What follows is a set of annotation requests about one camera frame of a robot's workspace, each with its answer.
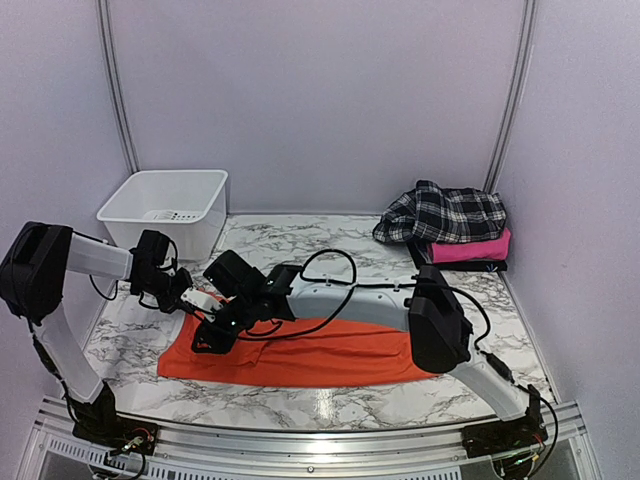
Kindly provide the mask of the orange garment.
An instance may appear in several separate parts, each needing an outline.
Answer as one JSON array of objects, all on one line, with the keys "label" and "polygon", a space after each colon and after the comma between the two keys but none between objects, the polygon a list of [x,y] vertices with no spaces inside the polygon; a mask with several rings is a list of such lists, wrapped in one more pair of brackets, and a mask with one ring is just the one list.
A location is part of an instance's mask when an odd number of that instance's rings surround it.
[{"label": "orange garment", "polygon": [[182,380],[283,388],[345,388],[433,378],[412,360],[407,333],[337,319],[290,340],[236,341],[227,354],[192,350],[200,322],[186,315],[172,345],[160,355],[157,374]]}]

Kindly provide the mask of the black white plaid skirt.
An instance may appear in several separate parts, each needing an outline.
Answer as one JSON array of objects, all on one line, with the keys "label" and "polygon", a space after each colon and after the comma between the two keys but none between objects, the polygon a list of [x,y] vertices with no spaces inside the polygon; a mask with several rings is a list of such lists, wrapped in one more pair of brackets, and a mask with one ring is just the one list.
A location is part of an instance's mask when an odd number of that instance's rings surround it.
[{"label": "black white plaid skirt", "polygon": [[500,195],[475,188],[442,188],[429,180],[394,200],[372,231],[383,243],[468,244],[498,239],[507,210]]}]

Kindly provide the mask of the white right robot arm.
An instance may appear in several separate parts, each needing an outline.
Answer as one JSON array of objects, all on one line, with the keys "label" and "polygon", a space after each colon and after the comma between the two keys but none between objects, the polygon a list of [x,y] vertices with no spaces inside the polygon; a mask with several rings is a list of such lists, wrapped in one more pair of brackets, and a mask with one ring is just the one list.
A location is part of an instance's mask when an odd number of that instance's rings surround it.
[{"label": "white right robot arm", "polygon": [[228,251],[205,276],[221,299],[189,288],[181,300],[200,319],[196,337],[207,353],[229,353],[242,332],[272,319],[327,314],[330,320],[388,327],[408,334],[414,366],[454,377],[492,408],[497,419],[490,429],[502,446],[515,448],[529,436],[547,436],[539,391],[519,385],[511,369],[481,347],[457,299],[462,290],[434,267],[422,267],[408,281],[309,276],[304,267],[291,264],[263,275]]}]

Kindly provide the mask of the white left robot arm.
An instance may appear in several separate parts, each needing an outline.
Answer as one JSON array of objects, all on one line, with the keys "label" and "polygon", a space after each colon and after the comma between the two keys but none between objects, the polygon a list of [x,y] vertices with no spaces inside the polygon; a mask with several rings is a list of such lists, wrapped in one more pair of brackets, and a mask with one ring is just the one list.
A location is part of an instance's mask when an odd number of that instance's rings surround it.
[{"label": "white left robot arm", "polygon": [[180,308],[192,287],[189,272],[168,261],[171,240],[146,230],[126,250],[74,231],[69,226],[26,223],[1,262],[1,298],[26,320],[42,363],[61,383],[76,423],[106,445],[125,438],[115,396],[95,372],[71,333],[63,306],[67,272],[128,283],[140,297],[151,296],[163,313]]}]

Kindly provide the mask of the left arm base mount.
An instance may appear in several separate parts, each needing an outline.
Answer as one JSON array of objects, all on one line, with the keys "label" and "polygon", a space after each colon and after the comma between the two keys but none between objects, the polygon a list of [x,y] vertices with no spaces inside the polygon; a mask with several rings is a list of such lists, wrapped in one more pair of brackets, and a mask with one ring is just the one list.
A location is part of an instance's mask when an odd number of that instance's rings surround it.
[{"label": "left arm base mount", "polygon": [[112,454],[135,452],[152,455],[159,426],[152,422],[117,417],[111,423],[77,421],[72,433],[76,438],[109,447]]}]

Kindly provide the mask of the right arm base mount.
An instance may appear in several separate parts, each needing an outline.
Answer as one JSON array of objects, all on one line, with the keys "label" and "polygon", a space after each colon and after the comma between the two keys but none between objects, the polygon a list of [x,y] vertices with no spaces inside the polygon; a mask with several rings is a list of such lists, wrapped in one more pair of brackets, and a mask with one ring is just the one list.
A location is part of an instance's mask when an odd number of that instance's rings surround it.
[{"label": "right arm base mount", "polygon": [[548,439],[542,422],[524,417],[512,421],[496,420],[466,426],[462,429],[461,435],[462,446],[468,458],[518,450]]}]

